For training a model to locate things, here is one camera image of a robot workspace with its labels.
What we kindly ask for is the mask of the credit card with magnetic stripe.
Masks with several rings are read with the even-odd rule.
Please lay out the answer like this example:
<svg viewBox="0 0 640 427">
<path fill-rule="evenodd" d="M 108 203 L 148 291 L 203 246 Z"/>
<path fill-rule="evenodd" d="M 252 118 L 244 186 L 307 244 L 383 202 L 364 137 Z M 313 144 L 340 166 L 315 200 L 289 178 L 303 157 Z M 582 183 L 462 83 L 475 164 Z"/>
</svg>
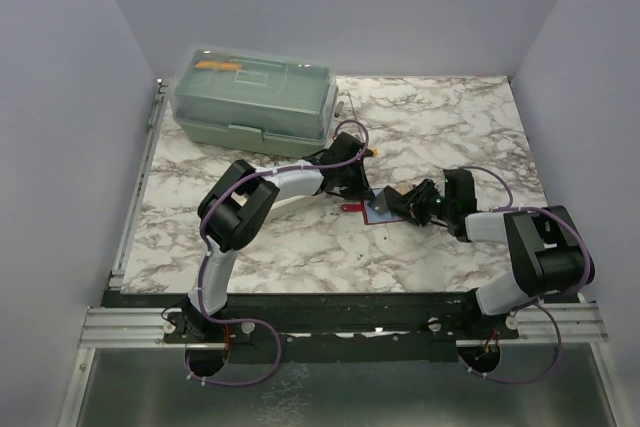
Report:
<svg viewBox="0 0 640 427">
<path fill-rule="evenodd" d="M 368 207 L 378 215 L 386 215 L 389 212 L 389 207 L 385 191 L 380 190 L 375 198 L 368 203 Z"/>
</svg>

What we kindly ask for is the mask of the red leather card holder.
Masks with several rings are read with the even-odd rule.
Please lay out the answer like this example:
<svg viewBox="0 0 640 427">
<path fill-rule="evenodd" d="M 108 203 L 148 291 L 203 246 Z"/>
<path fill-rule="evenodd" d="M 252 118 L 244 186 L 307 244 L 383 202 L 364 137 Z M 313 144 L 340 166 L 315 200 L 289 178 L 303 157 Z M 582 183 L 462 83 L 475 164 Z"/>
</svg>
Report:
<svg viewBox="0 0 640 427">
<path fill-rule="evenodd" d="M 393 214 L 386 207 L 378 205 L 375 200 L 343 203 L 340 208 L 344 213 L 361 213 L 365 225 L 402 222 L 399 216 Z"/>
</svg>

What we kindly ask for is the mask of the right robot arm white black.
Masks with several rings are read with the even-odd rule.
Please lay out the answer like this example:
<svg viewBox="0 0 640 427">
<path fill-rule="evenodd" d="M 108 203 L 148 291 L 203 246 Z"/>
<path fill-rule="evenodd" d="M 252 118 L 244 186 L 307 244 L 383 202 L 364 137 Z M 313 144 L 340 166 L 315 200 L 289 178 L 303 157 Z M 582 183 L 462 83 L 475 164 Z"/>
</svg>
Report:
<svg viewBox="0 0 640 427">
<path fill-rule="evenodd" d="M 405 193 L 387 186 L 379 195 L 387 212 L 415 226 L 439 222 L 460 242 L 507 246 L 510 270 L 469 291 L 462 302 L 460 326 L 474 339 L 493 331 L 496 317 L 547 297 L 574 295 L 595 277 L 592 256 L 565 207 L 516 207 L 508 192 L 505 206 L 482 211 L 473 176 L 477 170 L 444 170 L 443 191 L 425 179 Z"/>
</svg>

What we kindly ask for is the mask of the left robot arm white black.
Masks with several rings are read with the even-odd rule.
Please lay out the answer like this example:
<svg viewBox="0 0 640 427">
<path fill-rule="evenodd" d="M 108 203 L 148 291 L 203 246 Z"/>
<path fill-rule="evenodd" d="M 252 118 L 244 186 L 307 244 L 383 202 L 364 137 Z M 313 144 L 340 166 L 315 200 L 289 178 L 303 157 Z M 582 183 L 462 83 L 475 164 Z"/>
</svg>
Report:
<svg viewBox="0 0 640 427">
<path fill-rule="evenodd" d="M 254 240 L 276 203 L 329 192 L 371 197 L 363 165 L 369 152 L 368 135 L 359 140 L 340 132 L 329 147 L 293 164 L 256 168 L 243 159 L 232 163 L 197 209 L 205 252 L 182 307 L 185 329 L 201 342 L 220 334 L 225 322 L 217 312 L 227 304 L 238 253 Z"/>
</svg>

